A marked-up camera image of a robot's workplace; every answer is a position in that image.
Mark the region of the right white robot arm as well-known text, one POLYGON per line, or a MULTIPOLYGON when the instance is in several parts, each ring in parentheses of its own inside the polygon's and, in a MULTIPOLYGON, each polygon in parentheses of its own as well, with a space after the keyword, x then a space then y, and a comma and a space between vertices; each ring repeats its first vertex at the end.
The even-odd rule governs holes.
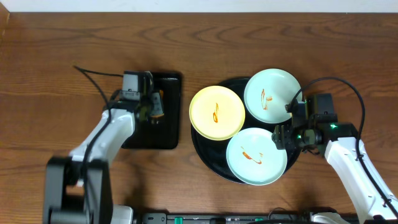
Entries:
POLYGON ((397 197, 373 166, 353 124, 277 125, 272 140, 278 149, 317 148, 338 174, 360 223, 397 221, 397 197))

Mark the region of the orange green sponge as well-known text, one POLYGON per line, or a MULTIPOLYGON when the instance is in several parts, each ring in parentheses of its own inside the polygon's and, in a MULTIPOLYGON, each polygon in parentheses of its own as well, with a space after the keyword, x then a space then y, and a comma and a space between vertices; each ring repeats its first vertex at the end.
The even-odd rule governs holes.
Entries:
POLYGON ((150 111, 151 118, 160 118, 164 116, 164 104, 163 104, 164 92, 162 90, 154 91, 151 96, 152 109, 150 111))

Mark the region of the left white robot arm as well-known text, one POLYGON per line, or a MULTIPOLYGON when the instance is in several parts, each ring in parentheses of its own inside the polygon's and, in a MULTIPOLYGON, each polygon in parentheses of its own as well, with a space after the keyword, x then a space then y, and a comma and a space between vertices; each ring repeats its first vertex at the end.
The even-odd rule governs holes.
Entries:
POLYGON ((104 99, 101 119, 66 157, 49 159, 45 171, 43 223, 132 223, 134 211, 115 205, 109 167, 138 122, 148 121, 154 102, 150 71, 125 72, 123 85, 104 99))

